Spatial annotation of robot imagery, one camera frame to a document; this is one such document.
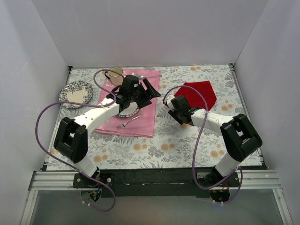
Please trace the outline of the silver fork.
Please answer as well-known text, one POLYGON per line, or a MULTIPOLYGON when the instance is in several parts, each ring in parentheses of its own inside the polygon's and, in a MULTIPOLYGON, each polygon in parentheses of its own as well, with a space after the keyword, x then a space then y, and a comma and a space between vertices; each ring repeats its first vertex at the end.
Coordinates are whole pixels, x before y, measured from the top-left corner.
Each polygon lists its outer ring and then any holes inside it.
POLYGON ((117 126, 117 129, 122 129, 122 128, 126 127, 128 123, 130 123, 130 122, 132 122, 132 121, 134 121, 134 120, 140 118, 141 116, 142 116, 142 115, 139 114, 139 115, 137 115, 137 116, 131 118, 129 121, 127 121, 127 122, 125 122, 125 123, 123 123, 123 124, 117 126))

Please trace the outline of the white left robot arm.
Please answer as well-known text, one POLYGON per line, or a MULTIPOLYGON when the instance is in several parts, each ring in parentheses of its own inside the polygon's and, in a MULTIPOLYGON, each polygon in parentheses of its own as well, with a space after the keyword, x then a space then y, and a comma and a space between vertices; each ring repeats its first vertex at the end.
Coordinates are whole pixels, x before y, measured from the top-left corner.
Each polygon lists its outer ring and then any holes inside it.
POLYGON ((137 76, 127 75, 122 85, 116 86, 96 108, 77 116, 60 121, 54 141, 54 148, 74 164, 75 169, 84 173, 83 181, 88 187, 96 187, 100 176, 98 168, 87 156, 88 137, 102 123, 116 116, 135 102, 140 109, 151 105, 153 98, 161 94, 148 79, 139 80, 137 76))

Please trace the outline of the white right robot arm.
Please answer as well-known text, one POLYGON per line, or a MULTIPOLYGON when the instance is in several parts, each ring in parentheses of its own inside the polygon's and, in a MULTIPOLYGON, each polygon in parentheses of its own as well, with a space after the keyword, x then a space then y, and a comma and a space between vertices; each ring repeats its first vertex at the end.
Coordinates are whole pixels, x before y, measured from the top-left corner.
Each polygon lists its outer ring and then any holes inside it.
POLYGON ((209 129, 223 137, 227 152, 213 166, 210 173, 198 178, 195 173, 195 157, 192 158, 192 175, 195 184, 204 190, 223 186, 249 155, 259 149, 263 142, 249 118, 244 114, 225 116, 209 112, 201 107, 191 107, 183 96, 170 95, 164 100, 169 114, 179 124, 209 129))

